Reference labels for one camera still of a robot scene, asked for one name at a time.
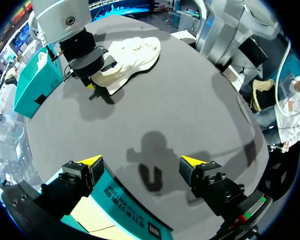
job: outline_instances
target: gray table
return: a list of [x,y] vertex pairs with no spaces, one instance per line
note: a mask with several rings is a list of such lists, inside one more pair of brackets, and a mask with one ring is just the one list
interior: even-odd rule
[[[268,151],[248,105],[212,63],[156,27],[111,16],[87,30],[106,48],[112,41],[157,37],[160,58],[118,91],[114,104],[89,101],[93,91],[78,79],[55,89],[26,122],[42,181],[69,160],[102,154],[125,187],[174,229],[176,240],[212,237],[223,220],[202,199],[195,200],[179,175],[179,157],[218,162],[251,194]],[[63,57],[61,64],[67,65]]]

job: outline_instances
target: teal box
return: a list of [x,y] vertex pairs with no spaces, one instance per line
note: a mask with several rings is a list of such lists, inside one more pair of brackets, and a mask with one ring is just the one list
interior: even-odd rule
[[13,110],[30,119],[63,79],[59,59],[52,62],[48,56],[47,63],[38,71],[41,52],[47,53],[47,49],[41,48],[21,72],[14,98]]

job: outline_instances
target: blue light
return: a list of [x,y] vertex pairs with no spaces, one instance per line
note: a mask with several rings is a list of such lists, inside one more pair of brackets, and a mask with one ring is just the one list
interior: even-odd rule
[[[100,12],[102,10],[104,10],[106,8],[106,12],[102,14],[100,14]],[[113,4],[111,4],[111,7],[109,7],[108,5],[103,5],[100,7],[96,7],[94,9],[90,10],[91,15],[92,15],[92,22],[95,22],[97,20],[103,19],[105,17],[108,17],[110,15],[117,15],[117,16],[123,16],[123,15],[128,15],[128,14],[135,14],[135,13],[146,13],[149,12],[149,5],[141,5],[141,6],[136,6],[136,7],[125,7],[125,6],[118,6],[118,7],[114,7]]]

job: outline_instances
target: robotic arm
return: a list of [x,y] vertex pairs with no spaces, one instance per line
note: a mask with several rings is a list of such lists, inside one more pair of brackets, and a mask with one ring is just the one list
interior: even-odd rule
[[96,46],[94,36],[85,26],[91,22],[88,0],[32,0],[39,37],[54,61],[48,43],[59,43],[62,54],[76,77],[87,86],[88,77],[104,65],[103,51]]

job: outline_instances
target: black wheel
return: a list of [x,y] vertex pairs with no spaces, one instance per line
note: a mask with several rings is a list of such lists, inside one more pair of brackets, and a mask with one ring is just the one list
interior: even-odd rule
[[299,158],[300,142],[293,145],[286,153],[281,153],[277,149],[269,152],[268,164],[258,190],[271,197],[273,201],[280,199],[294,182]]

